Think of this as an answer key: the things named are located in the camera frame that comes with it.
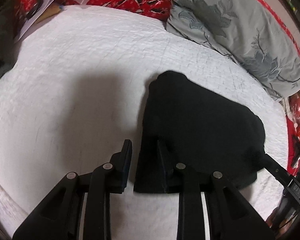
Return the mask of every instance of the white cloth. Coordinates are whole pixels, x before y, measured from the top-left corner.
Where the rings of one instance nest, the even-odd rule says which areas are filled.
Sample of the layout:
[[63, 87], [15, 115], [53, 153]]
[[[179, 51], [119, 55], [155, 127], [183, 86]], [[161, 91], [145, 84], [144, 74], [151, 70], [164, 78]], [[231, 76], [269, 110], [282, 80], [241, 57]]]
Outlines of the white cloth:
[[[178, 196], [132, 191], [146, 87], [165, 70], [249, 107], [264, 123], [266, 152], [286, 166], [280, 104], [244, 69], [167, 33], [162, 22], [112, 8], [69, 6], [30, 33], [15, 67], [0, 80], [0, 184], [26, 212], [67, 172], [93, 171], [129, 138], [131, 180], [123, 195], [111, 196], [113, 239], [176, 239]], [[245, 190], [263, 218], [281, 192], [267, 171]]]

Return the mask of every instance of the silver screw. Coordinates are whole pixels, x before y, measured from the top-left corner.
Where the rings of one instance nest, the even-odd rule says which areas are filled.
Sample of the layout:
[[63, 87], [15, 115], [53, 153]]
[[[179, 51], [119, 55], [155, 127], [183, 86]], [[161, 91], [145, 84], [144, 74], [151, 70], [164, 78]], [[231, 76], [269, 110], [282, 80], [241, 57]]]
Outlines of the silver screw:
[[106, 164], [103, 164], [103, 168], [105, 169], [105, 170], [110, 170], [110, 169], [112, 169], [112, 164], [111, 163], [106, 163]]
[[184, 170], [184, 169], [185, 169], [185, 164], [183, 164], [183, 163], [178, 163], [178, 164], [176, 165], [176, 168], [179, 169], [179, 170]]
[[217, 178], [217, 179], [220, 179], [222, 178], [223, 174], [219, 171], [215, 171], [213, 172], [213, 177]]
[[77, 175], [74, 172], [69, 172], [67, 174], [67, 179], [74, 179]]

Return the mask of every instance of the gray pillow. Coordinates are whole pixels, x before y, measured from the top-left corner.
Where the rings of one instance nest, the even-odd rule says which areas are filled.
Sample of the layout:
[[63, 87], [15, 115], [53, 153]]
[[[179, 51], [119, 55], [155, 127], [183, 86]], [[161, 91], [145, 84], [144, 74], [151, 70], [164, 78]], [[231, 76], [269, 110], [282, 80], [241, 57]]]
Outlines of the gray pillow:
[[300, 90], [300, 57], [257, 0], [173, 0], [166, 30], [229, 57], [274, 99]]

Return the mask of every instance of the gray floral fabric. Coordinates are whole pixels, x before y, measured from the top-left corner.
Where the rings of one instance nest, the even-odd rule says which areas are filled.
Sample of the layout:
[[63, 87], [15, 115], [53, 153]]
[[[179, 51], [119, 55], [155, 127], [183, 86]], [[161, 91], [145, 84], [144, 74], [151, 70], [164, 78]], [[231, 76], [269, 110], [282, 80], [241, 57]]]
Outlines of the gray floral fabric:
[[275, 100], [300, 90], [295, 46], [257, 0], [173, 0], [166, 30], [232, 59]]

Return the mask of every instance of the white sheet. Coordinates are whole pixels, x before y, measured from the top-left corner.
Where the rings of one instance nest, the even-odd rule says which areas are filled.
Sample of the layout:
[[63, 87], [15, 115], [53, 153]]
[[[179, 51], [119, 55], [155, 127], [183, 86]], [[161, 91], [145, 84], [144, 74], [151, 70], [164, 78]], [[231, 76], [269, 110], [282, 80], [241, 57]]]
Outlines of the white sheet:
[[[0, 80], [0, 184], [26, 212], [67, 172], [84, 174], [107, 162], [125, 138], [133, 141], [134, 177], [146, 87], [168, 69], [248, 106], [264, 123], [266, 152], [286, 166], [287, 127], [279, 103], [245, 70], [167, 33], [160, 21], [70, 6], [30, 32], [15, 67]], [[132, 190], [129, 182], [123, 195], [111, 197], [113, 239], [176, 239], [178, 196]], [[261, 171], [245, 195], [266, 218], [281, 191]]]

